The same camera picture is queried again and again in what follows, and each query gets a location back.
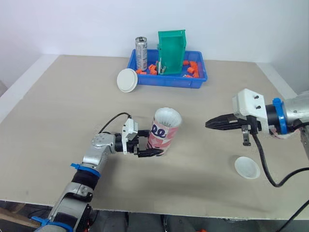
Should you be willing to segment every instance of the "black cable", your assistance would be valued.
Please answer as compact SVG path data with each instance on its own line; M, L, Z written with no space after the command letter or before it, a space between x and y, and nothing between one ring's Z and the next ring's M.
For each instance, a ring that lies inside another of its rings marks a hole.
M289 220L287 220L283 226L281 226L280 229L278 229L276 232L281 232L288 224L291 223L291 221L297 217L301 211L303 211L307 206L309 205L309 200L306 201L291 217Z
M93 222L91 223L91 225L90 226L92 226L95 222L96 222L96 220L97 220L97 217L98 217L98 213L99 213L99 210L97 210L97 214L96 214L96 217L95 217L95 219L93 220Z
M27 215L27 217L28 217L28 218L31 218L33 214L35 214L36 212L42 211L42 210L48 211L48 210L50 210L50 209L49 209L48 206L47 206L47 208L42 208L42 209L38 209L38 210L32 211L31 213L29 213L29 214Z
M259 150L259 153L260 153L260 158L261 158L261 163L262 163L262 166L263 166L263 170L265 172L265 175L267 177L267 179L269 180L269 182L272 184L272 186L274 187L281 187L288 179L290 179L293 175L297 174L297 173L300 173L300 172L303 172L303 171L309 171L309 167L308 168L300 168L300 169L297 169L293 172L291 172L290 174L288 174L285 178L283 178L282 181L280 181L279 183L276 183L273 178L271 177L270 173L269 173L269 170L268 170L268 167L267 167L267 164L266 164L266 159L265 159L265 155L264 155L264 150L262 148L262 145L261 145L261 142L260 140L258 139L257 135L255 133L252 134L252 137L256 143L256 146L257 146L257 149Z
M259 150L259 153L260 153L260 158L261 158L261 163L262 163L262 166L263 166L263 170L265 172L265 175L267 177L267 179L270 181L270 183L272 184L272 186L274 187L281 187L288 179L290 179L293 175L297 174L297 173L300 173L300 172L303 172L303 171L309 171L309 168L300 168L300 169L297 169L293 172L291 172L290 174L288 174L285 178L283 178L282 181L280 181L278 184L273 180L273 178L271 177L270 173L269 173L269 170L268 170L268 167L267 167L267 164L266 164L266 159L265 159L265 156L264 156L264 150L262 148L262 145L261 145L261 142L260 140L258 139L256 133L252 133L251 134L255 143L256 143L256 146ZM309 205L309 200L306 201L291 217L289 220L286 221L286 223L279 229L277 230L276 232L280 232L282 231L288 224L291 223L291 221L297 217L301 211L303 211L307 206Z
M309 125L309 122L301 123L301 124L293 127L293 129L297 130L297 129L301 128L301 127L305 127L305 126L308 126L308 125Z
M132 118L130 114L126 113L126 112L122 112L117 114L116 116L114 116L111 120L109 120L104 127L99 131L99 134L102 133L104 131L104 129L113 121L115 120L115 118L119 117L120 115L127 115L127 118Z

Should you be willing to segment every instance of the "beige table surface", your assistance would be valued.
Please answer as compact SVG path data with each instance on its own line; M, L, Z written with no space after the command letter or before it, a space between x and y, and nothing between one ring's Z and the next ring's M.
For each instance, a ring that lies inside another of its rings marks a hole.
M172 107L183 117L164 157L110 155L95 189L97 209L163 214L289 218L307 199L309 172L282 188L267 181L257 148L242 145L240 130L204 127L232 112L232 97L249 88L267 102L279 93L254 63L205 62L209 79L200 89L137 86L122 93L116 76L127 58L60 56L0 124L0 199L53 205L82 161L90 141L111 117L129 112L148 129L156 109ZM120 131L126 117L109 126ZM299 134L288 140L263 137L269 169L279 181L308 166ZM240 177L238 156L261 168L256 180ZM307 219L309 209L298 219Z

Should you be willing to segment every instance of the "white paper cup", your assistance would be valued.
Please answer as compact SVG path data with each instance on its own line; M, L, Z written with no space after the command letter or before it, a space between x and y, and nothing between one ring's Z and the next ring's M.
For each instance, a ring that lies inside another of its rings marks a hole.
M148 137L148 148L164 150L163 155L169 148L173 138L182 122L181 115L172 108L160 108L155 112L154 120Z

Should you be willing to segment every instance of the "white plastic lid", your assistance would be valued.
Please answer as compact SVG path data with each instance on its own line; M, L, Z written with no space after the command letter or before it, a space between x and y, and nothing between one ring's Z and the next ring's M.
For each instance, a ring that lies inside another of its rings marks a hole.
M235 161L235 169L239 175L246 179L256 179L260 176L259 166L249 157L239 157Z
M131 92L135 89L138 77L133 69L123 69L117 76L118 88L124 93Z

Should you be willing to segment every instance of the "blue clamp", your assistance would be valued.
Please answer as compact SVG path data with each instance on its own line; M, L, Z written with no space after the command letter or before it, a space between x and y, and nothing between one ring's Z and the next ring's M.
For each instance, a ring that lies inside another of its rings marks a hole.
M287 130L287 127L286 127L286 120L285 120L284 112L283 112L283 109L282 109L281 99L280 98L274 98L272 100L272 104L274 105L276 112L277 112L277 115L278 115L281 134L287 134L288 130Z
M54 226L62 227L64 229L66 229L68 232L73 232L73 228L71 226L69 226L65 223L62 223L62 222L54 222L54 221L50 221L49 219L43 219L43 218L40 218L40 217L37 217L37 216L31 217L31 219L41 223L41 227L38 228L38 231L39 231L39 229L41 229L42 227L44 227L46 225L54 225Z
M71 163L71 167L74 167L76 170L83 170L83 171L87 171L87 172L91 172L92 174L96 175L97 177L101 177L101 174L92 169L92 168L88 168L88 167L84 167L84 166L81 166L80 164L77 164L77 163Z

